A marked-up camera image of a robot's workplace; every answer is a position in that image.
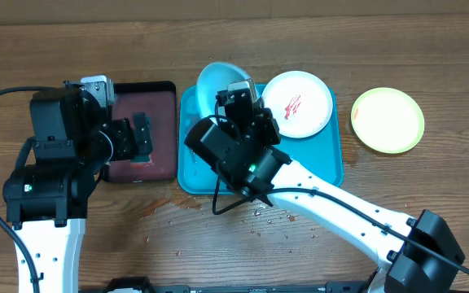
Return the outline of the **green and orange sponge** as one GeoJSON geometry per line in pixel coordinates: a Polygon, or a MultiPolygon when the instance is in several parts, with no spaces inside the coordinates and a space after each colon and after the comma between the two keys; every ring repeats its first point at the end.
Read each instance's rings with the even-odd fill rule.
{"type": "Polygon", "coordinates": [[[146,168],[154,164],[150,155],[137,155],[129,162],[133,168],[146,168]]]}

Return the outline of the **white plate with sauce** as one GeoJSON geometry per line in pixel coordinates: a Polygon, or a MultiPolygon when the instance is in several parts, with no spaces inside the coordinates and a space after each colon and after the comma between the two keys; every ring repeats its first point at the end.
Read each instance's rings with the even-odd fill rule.
{"type": "Polygon", "coordinates": [[[303,71],[284,72],[274,77],[262,93],[278,123],[281,135],[308,138],[320,132],[332,115],[334,106],[327,85],[303,71]]]}

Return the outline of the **light blue plate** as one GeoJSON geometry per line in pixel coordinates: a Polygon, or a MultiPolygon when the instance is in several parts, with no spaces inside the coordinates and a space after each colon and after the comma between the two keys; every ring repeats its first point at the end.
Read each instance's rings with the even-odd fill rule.
{"type": "Polygon", "coordinates": [[[213,62],[200,73],[195,97],[201,118],[214,113],[214,105],[218,91],[226,90],[228,85],[237,81],[244,81],[251,77],[240,67],[226,62],[213,62]]]}

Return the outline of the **yellow-green plate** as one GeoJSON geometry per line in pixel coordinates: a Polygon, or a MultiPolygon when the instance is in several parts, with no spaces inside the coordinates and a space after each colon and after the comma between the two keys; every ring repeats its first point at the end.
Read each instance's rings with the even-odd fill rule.
{"type": "Polygon", "coordinates": [[[354,133],[367,147],[385,154],[401,154],[422,139],[425,120],[420,106],[408,94],[388,87],[367,90],[353,104],[354,133]]]}

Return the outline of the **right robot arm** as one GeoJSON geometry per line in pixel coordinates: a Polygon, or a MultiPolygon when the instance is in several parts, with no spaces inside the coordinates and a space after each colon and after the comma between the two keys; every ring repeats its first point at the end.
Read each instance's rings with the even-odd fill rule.
{"type": "Polygon", "coordinates": [[[244,202],[259,199],[296,212],[339,235],[377,265],[369,292],[447,292],[465,260],[446,221],[429,210],[418,217],[366,202],[316,177],[277,149],[270,110],[242,117],[208,116],[185,144],[244,202]]]}

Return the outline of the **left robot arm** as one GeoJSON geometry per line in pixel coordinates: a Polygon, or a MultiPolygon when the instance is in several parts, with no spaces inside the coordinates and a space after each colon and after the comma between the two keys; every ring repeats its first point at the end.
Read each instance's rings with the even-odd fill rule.
{"type": "Polygon", "coordinates": [[[78,290],[88,200],[104,169],[149,159],[149,119],[142,112],[112,119],[112,100],[72,87],[39,91],[30,101],[34,135],[2,189],[18,237],[20,292],[78,290]]]}

